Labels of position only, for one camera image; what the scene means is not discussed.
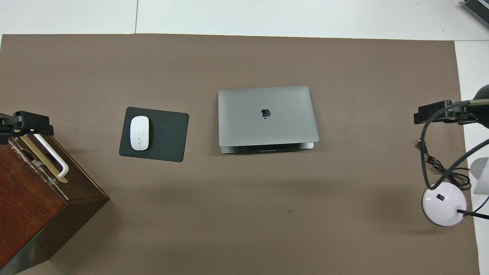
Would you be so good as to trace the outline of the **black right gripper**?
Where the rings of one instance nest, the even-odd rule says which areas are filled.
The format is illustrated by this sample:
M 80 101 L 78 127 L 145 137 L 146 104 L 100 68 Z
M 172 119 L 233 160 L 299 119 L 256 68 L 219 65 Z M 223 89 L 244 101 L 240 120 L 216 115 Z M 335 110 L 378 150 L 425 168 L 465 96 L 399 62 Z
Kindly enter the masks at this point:
M 475 94 L 474 100 L 488 100 L 489 99 L 489 85 L 483 86 Z M 414 124 L 426 123 L 435 112 L 442 108 L 449 107 L 453 104 L 452 100 L 442 100 L 428 105 L 423 105 L 418 108 L 418 112 L 414 113 Z M 484 127 L 489 128 L 489 105 L 478 105 L 474 111 L 474 116 L 469 113 L 456 113 L 453 111 L 446 111 L 437 115 L 432 123 L 457 123 L 457 124 L 471 124 L 479 122 Z

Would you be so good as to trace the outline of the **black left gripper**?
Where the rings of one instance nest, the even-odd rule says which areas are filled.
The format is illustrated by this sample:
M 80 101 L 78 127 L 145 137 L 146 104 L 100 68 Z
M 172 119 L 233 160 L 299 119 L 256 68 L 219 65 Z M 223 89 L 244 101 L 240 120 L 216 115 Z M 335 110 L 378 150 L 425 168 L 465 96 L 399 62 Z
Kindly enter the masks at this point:
M 49 117 L 27 111 L 17 111 L 15 117 L 0 116 L 0 144 L 8 144 L 8 137 L 12 136 L 14 127 L 19 126 L 19 134 L 41 134 L 54 136 L 53 126 Z

